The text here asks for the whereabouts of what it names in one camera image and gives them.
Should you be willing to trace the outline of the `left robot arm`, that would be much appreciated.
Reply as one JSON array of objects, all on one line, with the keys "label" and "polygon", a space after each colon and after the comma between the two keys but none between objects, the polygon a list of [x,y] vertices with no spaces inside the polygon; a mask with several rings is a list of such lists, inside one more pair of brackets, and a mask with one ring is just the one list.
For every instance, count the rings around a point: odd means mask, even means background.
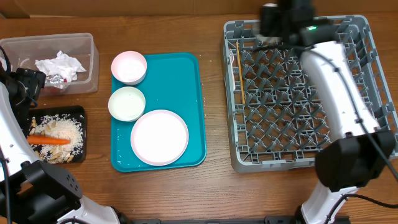
[{"label": "left robot arm", "polygon": [[12,112],[1,71],[1,216],[8,223],[129,223],[113,207],[82,194],[74,176],[61,167],[33,159]]}]

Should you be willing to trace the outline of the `red snack wrapper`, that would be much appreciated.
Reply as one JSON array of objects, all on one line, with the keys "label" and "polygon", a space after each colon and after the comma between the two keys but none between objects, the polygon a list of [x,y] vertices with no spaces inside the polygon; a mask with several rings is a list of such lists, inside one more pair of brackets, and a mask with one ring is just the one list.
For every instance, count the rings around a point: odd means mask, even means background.
[{"label": "red snack wrapper", "polygon": [[59,74],[47,75],[45,78],[45,87],[66,89],[68,87],[68,82]]}]

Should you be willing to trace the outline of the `white bowl with food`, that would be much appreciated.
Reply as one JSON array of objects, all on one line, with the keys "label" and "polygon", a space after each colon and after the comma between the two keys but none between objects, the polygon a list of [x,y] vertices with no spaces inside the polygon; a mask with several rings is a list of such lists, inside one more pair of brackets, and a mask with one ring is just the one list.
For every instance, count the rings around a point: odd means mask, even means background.
[{"label": "white bowl with food", "polygon": [[133,122],[139,119],[144,114],[145,107],[144,94],[131,86],[116,90],[108,101],[108,110],[111,116],[124,122]]}]

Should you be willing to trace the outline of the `white napkin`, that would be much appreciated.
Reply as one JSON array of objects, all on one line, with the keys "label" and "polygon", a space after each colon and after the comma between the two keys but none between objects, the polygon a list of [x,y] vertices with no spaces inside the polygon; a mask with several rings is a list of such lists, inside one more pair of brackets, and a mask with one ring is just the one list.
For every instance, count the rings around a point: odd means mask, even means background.
[{"label": "white napkin", "polygon": [[67,82],[77,80],[78,73],[86,72],[86,69],[75,57],[70,57],[61,50],[53,59],[35,60],[35,66],[46,75],[59,74]]}]

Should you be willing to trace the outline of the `white plastic fork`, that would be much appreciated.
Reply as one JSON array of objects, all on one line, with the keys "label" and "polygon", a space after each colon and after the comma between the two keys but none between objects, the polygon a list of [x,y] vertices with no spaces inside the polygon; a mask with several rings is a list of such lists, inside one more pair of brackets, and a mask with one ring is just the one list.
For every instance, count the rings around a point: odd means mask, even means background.
[{"label": "white plastic fork", "polygon": [[229,69],[231,70],[230,79],[231,79],[232,84],[233,84],[233,91],[235,91],[236,90],[236,84],[235,84],[235,79],[234,79],[234,66],[233,66],[234,53],[233,53],[233,51],[231,49],[229,49],[228,52],[229,52],[229,61],[230,61]]}]

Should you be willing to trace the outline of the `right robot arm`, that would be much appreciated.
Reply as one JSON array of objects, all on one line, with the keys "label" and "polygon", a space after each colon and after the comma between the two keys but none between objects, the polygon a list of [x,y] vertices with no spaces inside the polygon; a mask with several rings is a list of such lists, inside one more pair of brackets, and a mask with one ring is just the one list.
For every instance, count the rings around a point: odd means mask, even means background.
[{"label": "right robot arm", "polygon": [[267,3],[259,18],[267,49],[296,51],[318,90],[330,129],[331,144],[315,157],[318,183],[294,222],[335,223],[343,204],[391,167],[396,137],[369,112],[332,21],[316,18],[310,1]]}]

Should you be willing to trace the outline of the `wooden skewer stick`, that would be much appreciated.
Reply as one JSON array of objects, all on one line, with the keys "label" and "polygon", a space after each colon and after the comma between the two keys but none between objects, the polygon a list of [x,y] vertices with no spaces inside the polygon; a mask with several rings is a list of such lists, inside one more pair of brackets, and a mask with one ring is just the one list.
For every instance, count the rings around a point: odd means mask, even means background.
[{"label": "wooden skewer stick", "polygon": [[245,97],[245,92],[244,92],[244,82],[243,82],[243,73],[242,73],[242,66],[241,66],[241,56],[240,56],[240,50],[239,50],[239,41],[236,41],[236,54],[237,54],[237,60],[238,60],[238,70],[239,70],[239,82],[241,86],[241,98],[242,98],[242,104],[243,106],[246,104],[246,97]]}]

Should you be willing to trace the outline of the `orange carrot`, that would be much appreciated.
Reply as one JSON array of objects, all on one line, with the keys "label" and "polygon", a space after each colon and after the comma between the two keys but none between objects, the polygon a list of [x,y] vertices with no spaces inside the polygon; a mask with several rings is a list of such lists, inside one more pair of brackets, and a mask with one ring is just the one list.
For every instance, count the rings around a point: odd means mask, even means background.
[{"label": "orange carrot", "polygon": [[29,144],[48,144],[48,145],[70,144],[70,140],[68,140],[68,139],[50,138],[50,137],[41,136],[41,135],[27,136],[27,142]]}]

